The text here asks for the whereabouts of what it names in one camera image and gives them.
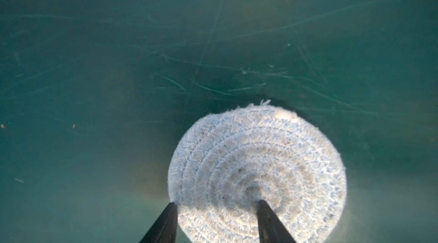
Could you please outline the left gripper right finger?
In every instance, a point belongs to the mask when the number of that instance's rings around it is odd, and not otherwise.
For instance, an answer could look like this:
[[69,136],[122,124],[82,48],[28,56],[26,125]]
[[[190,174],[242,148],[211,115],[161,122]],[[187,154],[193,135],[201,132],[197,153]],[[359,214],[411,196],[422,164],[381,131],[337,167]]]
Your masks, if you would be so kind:
[[257,203],[258,231],[261,243],[296,243],[295,239],[264,200]]

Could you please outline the grey woven coaster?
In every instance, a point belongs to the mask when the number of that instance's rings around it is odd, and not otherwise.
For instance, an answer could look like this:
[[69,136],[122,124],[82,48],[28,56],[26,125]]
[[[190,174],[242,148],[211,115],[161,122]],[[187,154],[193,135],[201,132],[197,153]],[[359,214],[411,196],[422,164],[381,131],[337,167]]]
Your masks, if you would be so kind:
[[341,218],[346,170],[327,136],[295,112],[264,103],[210,114],[182,137],[168,194],[193,243],[256,243],[266,201],[299,243],[322,243]]

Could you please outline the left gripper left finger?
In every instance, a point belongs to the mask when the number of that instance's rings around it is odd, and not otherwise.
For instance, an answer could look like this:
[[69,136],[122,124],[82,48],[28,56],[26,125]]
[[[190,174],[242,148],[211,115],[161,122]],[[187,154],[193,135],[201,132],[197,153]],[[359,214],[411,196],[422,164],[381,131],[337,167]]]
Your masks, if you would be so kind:
[[175,243],[177,234],[177,205],[169,203],[140,243]]

